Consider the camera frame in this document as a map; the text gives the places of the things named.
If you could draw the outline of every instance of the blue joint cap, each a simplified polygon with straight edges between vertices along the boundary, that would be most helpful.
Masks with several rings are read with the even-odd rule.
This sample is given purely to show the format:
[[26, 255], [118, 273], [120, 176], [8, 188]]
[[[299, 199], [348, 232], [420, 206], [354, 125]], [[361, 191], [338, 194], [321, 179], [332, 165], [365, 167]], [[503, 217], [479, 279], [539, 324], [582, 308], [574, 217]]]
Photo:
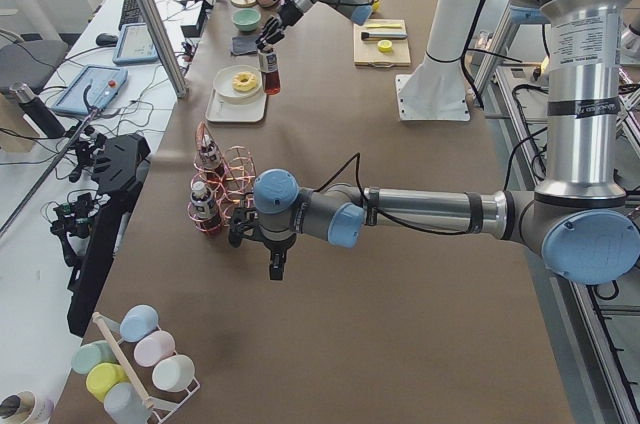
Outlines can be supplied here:
[[327, 241], [334, 246], [353, 247], [358, 241], [360, 228], [364, 224], [365, 212], [350, 202], [336, 211], [329, 224]]
[[640, 231], [610, 209], [583, 211], [563, 219], [542, 243], [545, 265], [581, 284], [604, 284], [629, 271], [640, 256]]
[[298, 192], [298, 182], [291, 173], [283, 169], [270, 169], [257, 177], [253, 199], [258, 212], [278, 214], [291, 207]]
[[547, 16], [535, 7], [520, 7], [509, 5], [511, 20], [515, 24], [549, 24]]
[[354, 9], [353, 14], [351, 14], [351, 20], [359, 26], [362, 26], [367, 21], [367, 19], [369, 19], [369, 16], [372, 12], [373, 9], [368, 4], [364, 6], [358, 6]]

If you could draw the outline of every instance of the cup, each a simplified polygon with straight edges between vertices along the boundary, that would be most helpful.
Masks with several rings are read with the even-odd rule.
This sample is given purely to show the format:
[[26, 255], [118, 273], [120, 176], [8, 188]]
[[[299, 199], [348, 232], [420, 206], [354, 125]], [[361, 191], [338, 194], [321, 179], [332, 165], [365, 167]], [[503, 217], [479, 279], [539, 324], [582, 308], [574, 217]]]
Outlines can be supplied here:
[[179, 392], [189, 387], [195, 373], [193, 361], [183, 354], [177, 354], [160, 361], [153, 369], [151, 379], [161, 391]]
[[85, 384], [87, 391], [93, 394], [93, 397], [100, 402], [104, 402], [104, 398], [113, 386], [128, 380], [124, 369], [120, 365], [103, 362], [91, 369], [87, 374]]
[[129, 309], [120, 323], [120, 335], [127, 342], [138, 342], [158, 328], [158, 313], [156, 310], [140, 304]]
[[13, 416], [2, 419], [3, 424], [37, 424], [51, 416], [53, 402], [49, 399], [42, 399], [31, 391], [22, 391], [16, 396], [20, 398], [20, 409]]
[[154, 331], [136, 344], [133, 358], [142, 367], [155, 366], [176, 350], [176, 341], [167, 331]]
[[104, 410], [117, 424], [145, 424], [152, 412], [128, 382], [116, 384], [109, 390], [104, 398]]
[[116, 362], [107, 341], [95, 341], [81, 346], [71, 359], [71, 369], [78, 374], [89, 374], [98, 364], [103, 362]]

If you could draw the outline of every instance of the tablet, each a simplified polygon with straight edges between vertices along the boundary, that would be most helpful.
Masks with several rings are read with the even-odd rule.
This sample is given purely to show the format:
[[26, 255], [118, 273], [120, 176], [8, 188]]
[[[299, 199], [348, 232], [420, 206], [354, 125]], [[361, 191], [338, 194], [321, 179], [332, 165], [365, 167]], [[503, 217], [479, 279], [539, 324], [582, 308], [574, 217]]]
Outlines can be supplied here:
[[118, 66], [145, 64], [158, 60], [156, 47], [145, 23], [125, 24], [120, 30], [113, 52], [113, 63]]
[[91, 107], [104, 109], [116, 97], [127, 80], [128, 71], [121, 67], [85, 66], [64, 90], [51, 110], [56, 114], [86, 116], [89, 114], [84, 104], [84, 92]]

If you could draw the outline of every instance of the white desk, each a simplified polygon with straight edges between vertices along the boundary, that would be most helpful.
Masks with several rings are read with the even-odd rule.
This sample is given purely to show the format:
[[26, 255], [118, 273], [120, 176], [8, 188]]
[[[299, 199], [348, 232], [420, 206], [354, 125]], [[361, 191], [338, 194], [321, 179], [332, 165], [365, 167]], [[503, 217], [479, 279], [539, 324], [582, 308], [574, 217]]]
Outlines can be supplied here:
[[[156, 2], [163, 19], [174, 16], [166, 22], [166, 27], [174, 50], [181, 51], [183, 38], [179, 25], [180, 15], [176, 15], [181, 10], [181, 5], [171, 0]], [[95, 38], [100, 33], [118, 34], [121, 5], [122, 0], [106, 0], [68, 55], [95, 47]], [[113, 65], [112, 55], [113, 48], [106, 48], [83, 54], [73, 60], [83, 65]], [[129, 66], [125, 87], [104, 113], [111, 114], [116, 109], [127, 106], [130, 100], [137, 99], [141, 91], [152, 82], [154, 73], [153, 82], [165, 80], [166, 73], [159, 64]], [[70, 83], [80, 69], [71, 62], [64, 63], [59, 74], [54, 74], [47, 87]], [[41, 97], [49, 99], [54, 91], [45, 91]], [[155, 86], [144, 94], [142, 100], [153, 104], [153, 112], [150, 114], [151, 107], [143, 104], [140, 110], [128, 115], [127, 119], [146, 129], [163, 131], [176, 102], [171, 84], [165, 81]], [[55, 97], [49, 100], [49, 103], [53, 102]], [[68, 127], [73, 122], [65, 119], [63, 124]], [[98, 132], [110, 137], [100, 126], [113, 128], [117, 122], [117, 118], [98, 119], [94, 124]], [[120, 126], [119, 133], [126, 134], [140, 129], [140, 126], [126, 122]], [[162, 132], [149, 131], [144, 132], [144, 135], [153, 155], [162, 139]], [[61, 147], [63, 142], [66, 139], [43, 141], [51, 148], [56, 143]], [[0, 163], [36, 162], [50, 155], [38, 145], [29, 154], [9, 154], [0, 150]], [[0, 222], [5, 222], [46, 166], [47, 163], [0, 166]], [[74, 164], [64, 160], [59, 164], [57, 172], [61, 177], [66, 176], [73, 167]], [[69, 333], [66, 321], [71, 299], [71, 293], [67, 290], [70, 269], [63, 261], [58, 239], [49, 232], [49, 223], [41, 216], [40, 210], [48, 201], [66, 201], [67, 194], [74, 189], [96, 187], [87, 172], [75, 184], [67, 179], [57, 180], [52, 174], [7, 234], [0, 239], [0, 400], [29, 389], [56, 402], [62, 392], [70, 370], [71, 357], [79, 347], [80, 339]], [[74, 238], [71, 242], [77, 249], [80, 241]]]

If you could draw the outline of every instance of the keyboard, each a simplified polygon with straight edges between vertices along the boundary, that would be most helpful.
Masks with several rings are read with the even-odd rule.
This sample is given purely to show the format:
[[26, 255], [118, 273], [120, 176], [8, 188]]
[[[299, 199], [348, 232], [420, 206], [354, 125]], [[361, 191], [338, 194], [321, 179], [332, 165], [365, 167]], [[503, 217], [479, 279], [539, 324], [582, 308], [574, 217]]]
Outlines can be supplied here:
[[122, 29], [122, 26], [125, 24], [135, 24], [137, 22], [144, 22], [142, 12], [140, 12], [140, 6], [138, 6], [138, 1], [124, 0], [122, 3], [122, 14], [120, 14], [118, 30]]

